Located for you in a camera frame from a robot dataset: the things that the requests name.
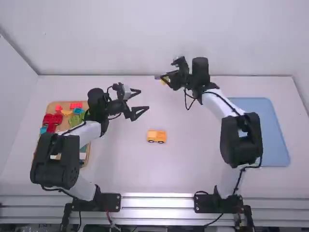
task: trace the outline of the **metal bracket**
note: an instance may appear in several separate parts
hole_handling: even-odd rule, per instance
[[[74,198],[72,203],[67,203],[64,207],[60,231],[65,232],[67,230],[71,212],[119,212],[120,207],[121,195],[119,193],[100,193],[98,202],[87,202]]]
[[[197,214],[236,214],[242,206],[242,196],[240,195],[232,195],[227,199],[221,199],[216,194],[197,194],[194,196],[194,211]]]
[[[98,212],[119,212],[121,207],[121,195],[119,193],[101,193],[99,202],[87,202],[73,199],[72,211],[98,211]]]

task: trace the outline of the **white wall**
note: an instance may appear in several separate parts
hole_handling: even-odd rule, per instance
[[[37,74],[0,34],[0,172],[11,151],[37,79]]]
[[[212,74],[290,74],[309,109],[307,0],[2,0],[0,26],[42,74],[151,74],[183,54]]]

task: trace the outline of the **blue mat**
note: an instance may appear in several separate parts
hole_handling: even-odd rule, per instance
[[[246,112],[256,112],[260,116],[263,138],[263,166],[283,166],[290,164],[290,156],[271,101],[268,98],[229,98]]]

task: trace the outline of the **yellow toy car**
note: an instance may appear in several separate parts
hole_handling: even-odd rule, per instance
[[[166,143],[166,132],[163,130],[148,130],[147,141],[149,143],[158,142],[160,144]]]

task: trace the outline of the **red puzzle piece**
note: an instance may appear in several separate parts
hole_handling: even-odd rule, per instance
[[[56,105],[55,110],[56,110],[56,112],[60,112],[62,110],[62,106]]]
[[[70,104],[70,109],[75,109],[75,108],[82,108],[83,103],[82,102],[75,102]]]
[[[48,125],[49,123],[51,123],[53,120],[53,115],[52,114],[45,114],[44,118],[43,118],[43,125]]]
[[[48,124],[46,132],[54,133],[56,131],[57,125],[54,123]]]
[[[54,114],[51,123],[55,123],[56,125],[60,125],[62,123],[62,114]]]

